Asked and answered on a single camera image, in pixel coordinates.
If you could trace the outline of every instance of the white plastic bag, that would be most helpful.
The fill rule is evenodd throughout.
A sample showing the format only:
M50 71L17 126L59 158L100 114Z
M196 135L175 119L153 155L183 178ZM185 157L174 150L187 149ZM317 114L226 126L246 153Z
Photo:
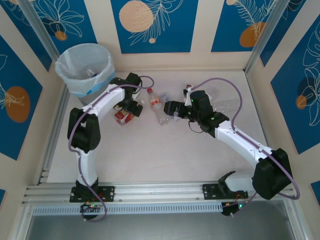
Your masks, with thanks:
M116 76L110 52L95 43L84 43L64 51L55 63L56 73L71 94L79 98L106 87Z

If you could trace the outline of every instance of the clear plastic bottle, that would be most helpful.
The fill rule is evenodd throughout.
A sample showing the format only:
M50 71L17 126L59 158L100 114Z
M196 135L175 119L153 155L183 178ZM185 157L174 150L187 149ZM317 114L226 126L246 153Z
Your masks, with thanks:
M158 122L160 125L167 124L169 122L169 116L165 114L164 106L160 102L159 97L151 88L149 88L147 92L149 94L151 108L155 111Z
M240 100L238 98L216 101L212 103L213 111L220 113L227 113L238 110L240 106Z

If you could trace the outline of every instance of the leaf drawing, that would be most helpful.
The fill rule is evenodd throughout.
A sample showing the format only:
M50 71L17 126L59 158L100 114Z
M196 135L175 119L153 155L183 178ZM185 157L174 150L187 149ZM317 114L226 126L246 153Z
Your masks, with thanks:
M282 14L282 17L287 20L287 17L288 17L288 13L289 12L295 12L295 11L298 11L299 8L302 6L304 0L291 0L288 5L286 6L283 14Z
M30 23L28 22L28 20L26 19L26 16L24 15L24 13L22 12L21 8L19 7L19 5L14 4L12 1L10 0L1 0L4 5L11 11L12 15L22 21L24 24L30 26Z
M82 23L85 16L69 10L69 0L35 0L32 5L50 35L61 41L67 39L66 33L82 37L77 24Z
M263 5L258 8L255 0L234 0L232 5L237 7L238 13L246 21L248 27L254 29L254 38L258 39L261 32L261 23L274 9L278 0L270 0L267 4L264 0Z
M316 126L320 122L320 23L311 34L305 50L302 64L307 84L298 96L297 107L309 107L309 126Z
M4 68L7 62L7 55L0 54L0 70ZM1 85L0 82L0 107L3 109L7 104L10 106L10 104L14 103L20 106L23 106L24 103L22 100L24 97L15 97L11 94L7 93L4 88Z

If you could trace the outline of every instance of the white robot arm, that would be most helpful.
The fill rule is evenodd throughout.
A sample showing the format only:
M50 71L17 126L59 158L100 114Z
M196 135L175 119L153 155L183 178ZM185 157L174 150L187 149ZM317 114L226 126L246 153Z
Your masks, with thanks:
M71 139L69 147L71 151L76 152L78 159L79 170L75 191L76 198L82 202L92 200L93 195L90 188L95 192L98 189L95 159L101 139L99 124L115 105L139 117L143 107L134 99L139 94L135 86L138 87L140 84L142 84L141 78L134 73L130 73L126 79L115 77L107 89L92 103L81 109L74 108L70 112L67 137Z
M288 155L281 148L273 150L255 141L233 126L232 121L220 112L213 111L210 98L203 90L194 91L191 87L184 90L185 102L169 101L164 112L197 122L203 132L228 144L247 160L254 171L229 172L219 180L219 189L226 191L256 191L269 200L291 183L286 171L292 176ZM270 157L285 170L281 170Z
M104 93L110 91L111 89L115 88L116 84L109 84L107 89L98 96L93 103L99 99L101 96L104 95ZM125 99L125 90L123 88L118 88L112 92L110 92L107 96L101 99L95 106L93 106L93 103L90 103L86 106L84 106L82 109L83 112L90 109L90 111L87 113L88 115L95 115L97 116L98 123L100 124L104 116L118 103L123 101ZM96 163L95 159L97 157L97 152L99 149L99 146L97 146L95 149L89 150L88 152L85 152L83 149L80 149L78 147L75 148L78 150L81 154L81 169L84 178L86 179L86 182L92 186L98 179L97 173L96 173ZM83 179L80 176L80 173L78 174L77 181L79 181L80 184L85 185Z

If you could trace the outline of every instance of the white line drawing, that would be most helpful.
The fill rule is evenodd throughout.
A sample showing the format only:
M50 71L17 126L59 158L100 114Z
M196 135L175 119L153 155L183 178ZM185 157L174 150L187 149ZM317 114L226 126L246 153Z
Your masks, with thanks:
M282 14L282 17L287 20L287 17L288 17L288 13L289 12L296 12L299 10L299 8L302 6L302 3L304 2L304 0L291 0L289 3L288 3L288 6L286 6L283 14Z
M26 16L22 12L19 5L17 5L17 2L15 0L1 0L4 5L11 11L12 15L22 21L24 24L30 26L28 20L26 19Z
M170 27L169 14L176 11L184 0L131 0L120 10L119 18L122 26L132 39L130 46L139 41L154 44L166 26Z
M70 11L69 0L35 0L32 5L49 34L54 34L61 41L67 39L66 33L82 37L83 33L77 24L82 23L85 16Z
M267 4L264 0L263 5L258 8L255 0L226 0L226 4L236 6L240 17L246 21L246 25L254 29L254 39L257 40L262 31L263 21L274 9L278 0L270 0Z
M6 65L7 62L7 55L0 54L0 71L1 69ZM7 93L4 88L1 85L0 82L0 106L1 109L3 109L7 104L10 106L11 104L18 104L20 106L24 106L25 104L22 102L22 100L25 97L15 97L11 94Z
M307 87L298 96L297 107L309 107L309 126L314 127L320 122L320 23L309 38L302 64L307 77Z

